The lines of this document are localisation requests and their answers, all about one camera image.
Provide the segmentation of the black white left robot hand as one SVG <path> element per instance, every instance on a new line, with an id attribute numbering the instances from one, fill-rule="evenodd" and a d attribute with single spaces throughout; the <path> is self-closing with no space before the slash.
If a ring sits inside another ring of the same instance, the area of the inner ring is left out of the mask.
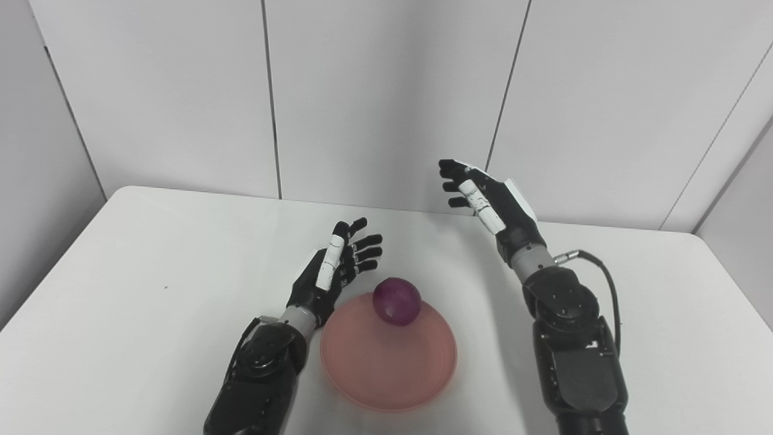
<path id="1" fill-rule="evenodd" d="M 342 290 L 360 274 L 377 269 L 383 235 L 355 237 L 368 223 L 367 218 L 360 217 L 334 226 L 326 247 L 315 251 L 293 282 L 282 322 L 302 332 L 322 328 L 336 309 Z"/>

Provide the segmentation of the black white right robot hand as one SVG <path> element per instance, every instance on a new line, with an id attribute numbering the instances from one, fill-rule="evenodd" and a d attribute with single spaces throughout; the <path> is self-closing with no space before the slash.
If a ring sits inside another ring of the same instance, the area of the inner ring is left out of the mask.
<path id="1" fill-rule="evenodd" d="M 519 203 L 514 185 L 497 181 L 476 166 L 455 159 L 440 159 L 439 174 L 447 193 L 456 193 L 447 203 L 452 208 L 469 207 L 494 235 L 498 253 L 505 263 L 528 246 L 547 247 L 535 218 Z"/>

